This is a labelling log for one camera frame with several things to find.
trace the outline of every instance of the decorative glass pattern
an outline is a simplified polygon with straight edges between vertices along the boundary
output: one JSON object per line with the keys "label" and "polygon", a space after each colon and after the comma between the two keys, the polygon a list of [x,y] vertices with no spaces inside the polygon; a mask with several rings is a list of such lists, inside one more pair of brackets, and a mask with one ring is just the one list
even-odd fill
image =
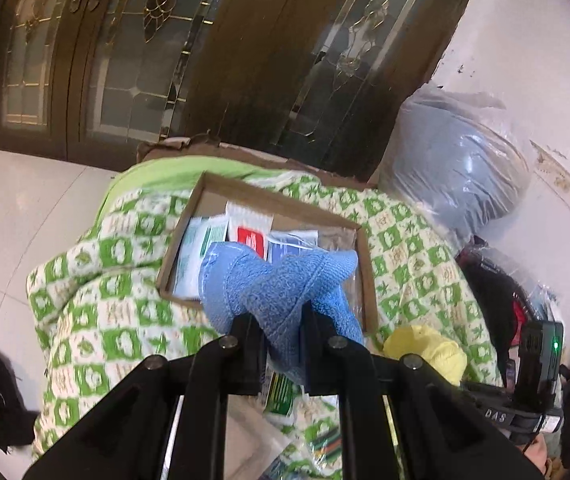
{"label": "decorative glass pattern", "polygon": [[415,0],[346,0],[291,109],[285,130],[272,139],[287,151],[298,136],[325,152],[351,105],[389,53]]}
{"label": "decorative glass pattern", "polygon": [[191,54],[214,0],[111,0],[94,53],[86,136],[131,144],[167,136],[187,99]]}
{"label": "decorative glass pattern", "polygon": [[54,40],[65,0],[18,0],[3,81],[2,123],[45,131]]}

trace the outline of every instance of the green blanket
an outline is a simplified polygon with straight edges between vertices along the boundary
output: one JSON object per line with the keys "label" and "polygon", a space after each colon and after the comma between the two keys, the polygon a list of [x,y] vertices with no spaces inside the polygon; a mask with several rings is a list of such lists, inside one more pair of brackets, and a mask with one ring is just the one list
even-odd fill
{"label": "green blanket", "polygon": [[[369,235],[379,306],[381,349],[395,327],[427,324],[457,341],[468,357],[466,378],[497,384],[488,332],[449,248],[404,203],[377,190],[323,187],[298,171],[251,174],[246,182],[281,192],[361,223]],[[190,189],[130,189],[103,208],[66,253],[27,279],[36,332],[47,363],[43,412],[34,452],[43,454],[145,356],[175,359],[216,338],[202,312],[162,300],[156,275]],[[327,399],[299,396],[295,422],[281,428],[292,444],[291,468],[340,476],[338,412]]]}

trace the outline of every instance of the black device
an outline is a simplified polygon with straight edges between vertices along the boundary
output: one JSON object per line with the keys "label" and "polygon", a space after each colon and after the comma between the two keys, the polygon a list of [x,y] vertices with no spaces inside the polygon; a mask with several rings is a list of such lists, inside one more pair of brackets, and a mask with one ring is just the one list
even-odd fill
{"label": "black device", "polygon": [[476,408],[498,428],[509,431],[514,444],[527,444],[535,434],[553,433],[561,426],[562,409],[554,406],[554,399],[562,336],[559,322],[529,321],[523,325],[513,394],[487,384],[462,384]]}
{"label": "black device", "polygon": [[[305,390],[338,395],[343,478],[538,480],[540,472],[463,392],[420,356],[370,354],[303,307]],[[195,355],[147,357],[25,474],[24,480],[156,480],[179,399],[169,480],[222,480],[228,395],[261,391],[267,341],[251,314]],[[383,396],[399,446],[393,444]]]}

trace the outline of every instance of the blanket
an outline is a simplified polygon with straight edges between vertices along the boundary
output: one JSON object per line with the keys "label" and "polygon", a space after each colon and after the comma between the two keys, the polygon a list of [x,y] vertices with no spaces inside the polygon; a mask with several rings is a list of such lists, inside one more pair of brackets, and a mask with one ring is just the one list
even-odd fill
{"label": "blanket", "polygon": [[[373,350],[382,351],[397,326],[428,325],[465,351],[466,379],[499,383],[496,354],[478,305],[450,249],[422,216],[377,190],[324,187],[298,171],[244,180],[363,225],[379,308],[379,329],[369,337]],[[28,275],[27,295],[47,363],[35,456],[147,355],[172,360],[219,336],[203,312],[161,299],[155,287],[190,193],[125,191],[72,248]],[[335,402],[300,391],[297,396],[294,423],[281,427],[292,440],[281,459],[290,470],[340,478],[340,453],[324,445],[339,434]]]}

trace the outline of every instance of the metal screw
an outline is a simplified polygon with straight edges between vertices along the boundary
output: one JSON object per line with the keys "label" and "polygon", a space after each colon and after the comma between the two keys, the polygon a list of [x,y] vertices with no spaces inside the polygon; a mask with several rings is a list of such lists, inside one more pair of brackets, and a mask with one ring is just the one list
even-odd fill
{"label": "metal screw", "polygon": [[219,345],[221,348],[234,348],[238,344],[238,339],[233,335],[224,335],[219,339]]}
{"label": "metal screw", "polygon": [[150,355],[145,358],[143,364],[148,370],[158,370],[165,364],[166,359],[162,355]]}
{"label": "metal screw", "polygon": [[345,339],[342,335],[333,335],[327,340],[327,344],[330,346],[330,348],[339,350],[347,346],[347,339]]}
{"label": "metal screw", "polygon": [[423,366],[423,358],[420,355],[416,354],[407,354],[403,356],[401,361],[410,370],[417,370],[418,368]]}

